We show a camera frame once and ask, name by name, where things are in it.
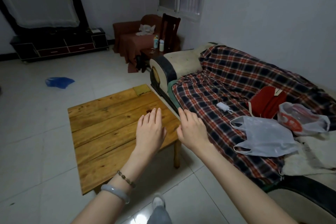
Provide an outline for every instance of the pants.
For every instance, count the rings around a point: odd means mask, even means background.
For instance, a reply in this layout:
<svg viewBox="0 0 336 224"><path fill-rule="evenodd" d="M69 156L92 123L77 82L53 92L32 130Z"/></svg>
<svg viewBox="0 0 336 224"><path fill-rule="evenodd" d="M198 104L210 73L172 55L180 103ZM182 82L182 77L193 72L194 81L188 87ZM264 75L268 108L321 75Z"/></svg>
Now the pants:
<svg viewBox="0 0 336 224"><path fill-rule="evenodd" d="M172 224L168 212L163 206L157 206L147 224Z"/></svg>

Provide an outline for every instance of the white bottle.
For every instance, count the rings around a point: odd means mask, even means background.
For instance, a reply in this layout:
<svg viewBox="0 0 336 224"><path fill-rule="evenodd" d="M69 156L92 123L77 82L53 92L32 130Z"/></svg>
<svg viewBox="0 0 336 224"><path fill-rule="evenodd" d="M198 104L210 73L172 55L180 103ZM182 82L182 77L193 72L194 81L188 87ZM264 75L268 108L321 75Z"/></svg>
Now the white bottle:
<svg viewBox="0 0 336 224"><path fill-rule="evenodd" d="M161 39L161 40L160 40L160 44L159 44L159 51L160 51L160 52L163 52L164 45L165 45L165 41Z"/></svg>

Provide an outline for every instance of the brown fabric cover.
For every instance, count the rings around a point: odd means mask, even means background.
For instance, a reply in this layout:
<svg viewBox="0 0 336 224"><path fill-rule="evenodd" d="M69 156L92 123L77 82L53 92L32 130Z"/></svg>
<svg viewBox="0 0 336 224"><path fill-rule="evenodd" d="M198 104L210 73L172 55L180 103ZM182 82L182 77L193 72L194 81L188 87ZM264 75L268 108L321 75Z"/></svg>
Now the brown fabric cover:
<svg viewBox="0 0 336 224"><path fill-rule="evenodd" d="M115 45L113 51L120 53L120 56L125 57L126 63L130 63L129 71L136 72L135 66L137 62L135 57L141 55L140 50L145 48L153 48L155 35L160 34L162 17L156 14L145 15L141 21L119 22L113 24ZM136 35L139 32L140 24L155 25L155 31L152 35ZM176 50L179 51L180 39L176 37Z"/></svg>

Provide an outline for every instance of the black tv cabinet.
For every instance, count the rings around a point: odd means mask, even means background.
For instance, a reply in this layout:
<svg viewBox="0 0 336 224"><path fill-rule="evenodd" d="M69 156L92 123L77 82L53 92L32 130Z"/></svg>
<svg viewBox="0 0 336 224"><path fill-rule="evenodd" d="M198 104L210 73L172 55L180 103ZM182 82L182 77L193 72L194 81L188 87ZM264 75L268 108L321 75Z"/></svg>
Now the black tv cabinet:
<svg viewBox="0 0 336 224"><path fill-rule="evenodd" d="M23 61L37 61L57 56L75 55L86 52L107 50L105 32L92 33L90 30L69 30L41 35L14 36L10 44Z"/></svg>

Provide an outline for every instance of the red drawer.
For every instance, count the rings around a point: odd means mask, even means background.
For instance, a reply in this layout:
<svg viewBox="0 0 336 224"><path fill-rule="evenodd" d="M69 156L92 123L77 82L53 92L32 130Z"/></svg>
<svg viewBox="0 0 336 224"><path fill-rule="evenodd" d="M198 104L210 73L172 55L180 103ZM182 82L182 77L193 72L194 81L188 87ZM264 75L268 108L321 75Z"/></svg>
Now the red drawer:
<svg viewBox="0 0 336 224"><path fill-rule="evenodd" d="M67 47L53 48L53 49L47 49L47 50L39 50L39 54L40 54L41 57L53 56L53 55L64 54L64 53L69 53Z"/></svg>
<svg viewBox="0 0 336 224"><path fill-rule="evenodd" d="M82 51L92 50L94 48L95 46L92 43L69 46L70 52L82 52Z"/></svg>

